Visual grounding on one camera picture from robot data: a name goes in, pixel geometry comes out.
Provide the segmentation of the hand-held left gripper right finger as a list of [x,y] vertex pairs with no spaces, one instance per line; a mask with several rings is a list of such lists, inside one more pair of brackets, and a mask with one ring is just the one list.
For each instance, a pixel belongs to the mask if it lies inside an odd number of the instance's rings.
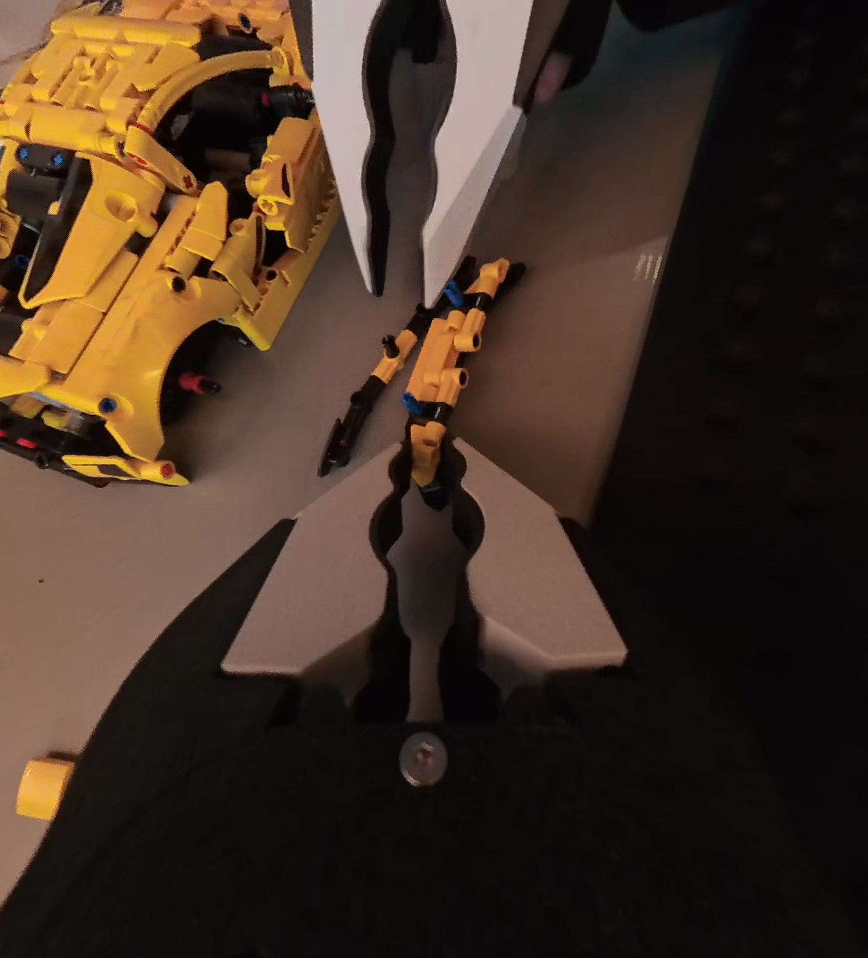
[[448,722],[494,722],[522,688],[622,666],[628,648],[560,515],[473,446],[448,438],[440,478],[464,547],[440,645]]

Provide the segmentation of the yellow toy brick car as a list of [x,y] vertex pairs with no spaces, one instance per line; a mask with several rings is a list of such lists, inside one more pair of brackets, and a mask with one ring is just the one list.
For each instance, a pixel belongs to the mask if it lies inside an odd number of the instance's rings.
[[0,81],[0,451],[185,486],[166,429],[267,351],[340,214],[290,2],[79,2]]

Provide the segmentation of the person's right hand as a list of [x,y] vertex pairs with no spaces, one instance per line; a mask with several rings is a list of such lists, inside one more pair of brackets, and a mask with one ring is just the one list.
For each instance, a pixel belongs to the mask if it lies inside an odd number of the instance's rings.
[[549,103],[557,96],[570,74],[572,63],[570,54],[548,53],[536,78],[534,105]]

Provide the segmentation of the slim black yellow brick strip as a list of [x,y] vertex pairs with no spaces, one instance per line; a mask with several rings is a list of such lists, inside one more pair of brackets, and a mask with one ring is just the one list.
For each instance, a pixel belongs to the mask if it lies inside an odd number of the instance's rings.
[[395,374],[406,364],[418,338],[416,331],[407,328],[397,336],[388,334],[382,338],[383,353],[379,363],[365,382],[351,394],[344,416],[334,422],[328,434],[317,468],[319,478],[326,477],[332,470],[345,468],[349,464],[353,450],[376,402]]

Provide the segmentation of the yellow round brick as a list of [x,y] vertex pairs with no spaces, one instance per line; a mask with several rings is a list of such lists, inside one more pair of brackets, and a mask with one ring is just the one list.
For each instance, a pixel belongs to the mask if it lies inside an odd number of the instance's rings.
[[53,820],[75,765],[74,760],[64,758],[44,757],[29,760],[20,776],[16,814],[38,821]]

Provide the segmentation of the yellow black brick side assembly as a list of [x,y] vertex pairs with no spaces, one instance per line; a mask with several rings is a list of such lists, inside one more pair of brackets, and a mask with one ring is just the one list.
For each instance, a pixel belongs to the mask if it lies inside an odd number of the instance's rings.
[[468,381],[467,357],[480,351],[488,314],[526,274],[521,261],[500,258],[476,267],[474,259],[444,288],[448,311],[434,318],[420,346],[406,391],[411,477],[424,503],[444,509],[451,492],[440,475],[447,426]]

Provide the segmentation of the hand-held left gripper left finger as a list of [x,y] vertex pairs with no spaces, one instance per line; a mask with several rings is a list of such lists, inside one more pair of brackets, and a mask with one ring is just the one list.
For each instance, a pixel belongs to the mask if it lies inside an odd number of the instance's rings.
[[362,722],[407,717],[411,641],[389,554],[410,482],[406,445],[396,442],[295,517],[225,674],[329,686]]

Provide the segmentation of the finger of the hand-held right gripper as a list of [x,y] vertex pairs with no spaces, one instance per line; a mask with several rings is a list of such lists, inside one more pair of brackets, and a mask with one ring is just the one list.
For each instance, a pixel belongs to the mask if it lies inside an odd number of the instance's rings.
[[310,4],[313,94],[353,253],[374,296],[384,292],[390,236],[387,5]]
[[424,303],[440,297],[470,241],[525,119],[516,83],[532,1],[447,1],[455,69],[433,141],[435,193],[420,235]]

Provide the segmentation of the grey desk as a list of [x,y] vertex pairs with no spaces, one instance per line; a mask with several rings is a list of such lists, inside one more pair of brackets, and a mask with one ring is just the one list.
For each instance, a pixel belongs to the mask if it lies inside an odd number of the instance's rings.
[[[561,514],[586,521],[609,469],[733,8],[658,32],[611,10],[592,73],[527,119],[472,250],[528,273],[488,320],[454,429]],[[393,74],[392,229],[382,298],[344,223],[268,352],[223,344],[218,399],[172,432],[185,488],[94,489],[0,452],[0,906],[46,824],[15,798],[30,759],[85,753],[141,655],[280,519],[393,443],[394,392],[349,469],[316,476],[326,434],[419,300],[419,227],[441,67]]]

